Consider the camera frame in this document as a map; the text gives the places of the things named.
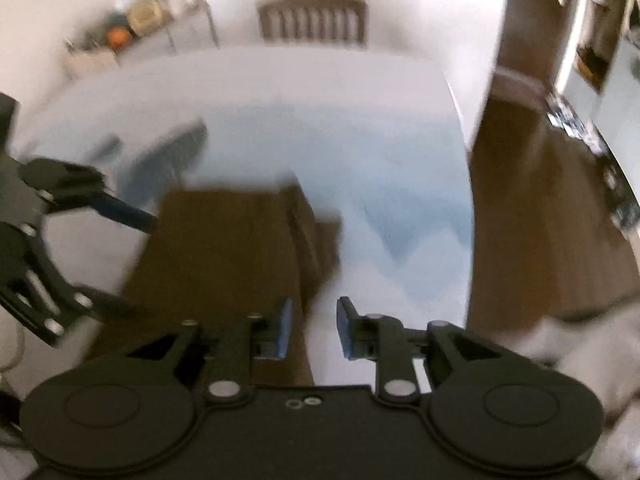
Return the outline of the brown garment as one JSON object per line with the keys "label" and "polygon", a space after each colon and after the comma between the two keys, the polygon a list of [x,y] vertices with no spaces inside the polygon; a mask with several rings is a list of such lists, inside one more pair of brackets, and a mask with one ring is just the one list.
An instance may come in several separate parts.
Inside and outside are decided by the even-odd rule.
{"label": "brown garment", "polygon": [[314,297],[338,266],[341,230],[340,218],[314,214],[296,184],[276,192],[166,194],[122,288],[134,310],[100,329],[88,359],[168,334],[189,318],[218,334],[291,299],[288,356],[258,362],[255,377],[268,386],[312,385],[304,328]]}

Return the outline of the white blue table cloth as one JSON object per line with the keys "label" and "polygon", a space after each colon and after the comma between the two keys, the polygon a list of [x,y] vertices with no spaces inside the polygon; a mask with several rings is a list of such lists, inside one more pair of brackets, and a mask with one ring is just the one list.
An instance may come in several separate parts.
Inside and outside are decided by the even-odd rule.
{"label": "white blue table cloth", "polygon": [[474,212],[456,100],[425,58],[322,47],[242,47],[152,58],[68,86],[22,116],[10,153],[102,169],[153,208],[173,183],[274,190],[296,181],[341,219],[340,270],[306,330],[320,385],[369,385],[347,361],[335,304],[422,328],[462,325]]}

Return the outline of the wooden slatted chair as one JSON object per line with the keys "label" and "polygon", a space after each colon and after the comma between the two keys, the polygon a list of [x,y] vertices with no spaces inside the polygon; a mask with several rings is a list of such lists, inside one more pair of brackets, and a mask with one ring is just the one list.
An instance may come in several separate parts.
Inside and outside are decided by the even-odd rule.
{"label": "wooden slatted chair", "polygon": [[265,42],[368,45],[366,0],[262,0],[256,10]]}

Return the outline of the white sneakers pile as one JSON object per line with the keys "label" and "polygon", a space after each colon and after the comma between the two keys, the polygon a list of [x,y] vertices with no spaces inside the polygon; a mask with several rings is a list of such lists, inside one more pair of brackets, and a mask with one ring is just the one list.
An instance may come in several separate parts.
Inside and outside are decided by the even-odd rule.
{"label": "white sneakers pile", "polygon": [[608,147],[598,129],[591,122],[579,118],[574,107],[556,92],[546,96],[547,118],[552,127],[562,130],[569,138],[585,144],[596,156],[608,154]]}

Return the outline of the white cabinet run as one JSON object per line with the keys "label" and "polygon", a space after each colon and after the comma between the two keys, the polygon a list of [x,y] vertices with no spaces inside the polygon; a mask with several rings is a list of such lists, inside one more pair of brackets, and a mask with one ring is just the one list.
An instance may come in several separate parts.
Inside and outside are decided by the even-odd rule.
{"label": "white cabinet run", "polygon": [[639,192],[639,0],[578,0],[562,90]]}

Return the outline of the brown wooden door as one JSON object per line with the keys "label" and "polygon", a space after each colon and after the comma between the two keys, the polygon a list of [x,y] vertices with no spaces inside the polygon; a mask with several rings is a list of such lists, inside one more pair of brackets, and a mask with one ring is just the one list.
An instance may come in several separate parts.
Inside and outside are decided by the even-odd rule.
{"label": "brown wooden door", "polygon": [[497,65],[551,84],[559,75],[578,0],[506,0]]}

